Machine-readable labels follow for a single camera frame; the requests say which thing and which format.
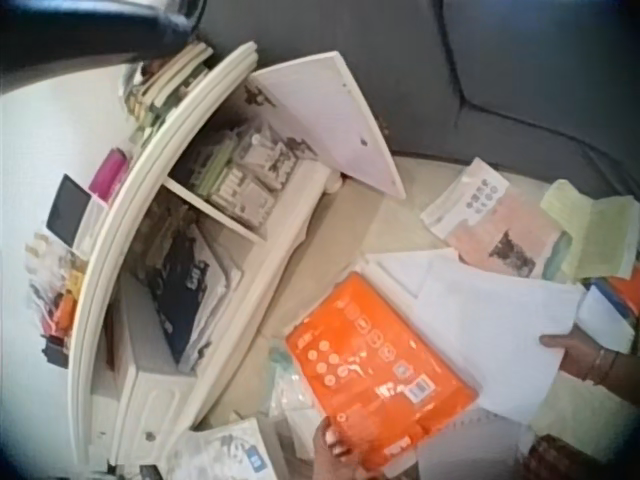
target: stack of books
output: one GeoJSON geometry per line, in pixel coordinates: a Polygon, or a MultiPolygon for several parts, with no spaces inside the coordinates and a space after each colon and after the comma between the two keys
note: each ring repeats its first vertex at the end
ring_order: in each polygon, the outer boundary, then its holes
{"type": "Polygon", "coordinates": [[[125,86],[123,92],[127,111],[138,125],[144,129],[159,126],[209,73],[204,61],[212,53],[206,44],[193,42],[164,63],[145,65],[143,68],[156,71],[143,73],[137,82],[125,86]]]}

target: spiral notebook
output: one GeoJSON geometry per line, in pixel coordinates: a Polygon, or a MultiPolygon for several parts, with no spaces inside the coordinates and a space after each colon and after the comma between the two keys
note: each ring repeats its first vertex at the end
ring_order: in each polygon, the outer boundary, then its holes
{"type": "Polygon", "coordinates": [[[420,478],[514,478],[516,460],[534,441],[532,430],[483,408],[461,414],[417,450],[420,478]]]}

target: white cabinet door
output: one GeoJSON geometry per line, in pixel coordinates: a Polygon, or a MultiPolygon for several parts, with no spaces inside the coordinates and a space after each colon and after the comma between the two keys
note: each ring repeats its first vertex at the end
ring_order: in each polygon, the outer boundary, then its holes
{"type": "Polygon", "coordinates": [[[261,109],[286,108],[329,167],[405,198],[393,157],[362,92],[338,52],[282,63],[250,76],[261,109]]]}

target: orange plastic file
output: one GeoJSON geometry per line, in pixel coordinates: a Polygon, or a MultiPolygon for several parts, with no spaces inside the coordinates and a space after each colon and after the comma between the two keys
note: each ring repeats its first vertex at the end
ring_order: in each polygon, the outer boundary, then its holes
{"type": "Polygon", "coordinates": [[[435,434],[477,396],[358,273],[296,326],[287,345],[368,470],[435,434]]]}

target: white wall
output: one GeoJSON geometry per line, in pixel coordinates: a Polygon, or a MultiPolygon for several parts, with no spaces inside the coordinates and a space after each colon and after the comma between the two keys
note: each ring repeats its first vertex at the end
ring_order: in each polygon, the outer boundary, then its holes
{"type": "Polygon", "coordinates": [[[0,439],[30,475],[74,471],[67,372],[49,365],[26,307],[24,244],[43,225],[63,173],[87,186],[131,131],[117,100],[121,67],[76,73],[0,98],[0,439]]]}

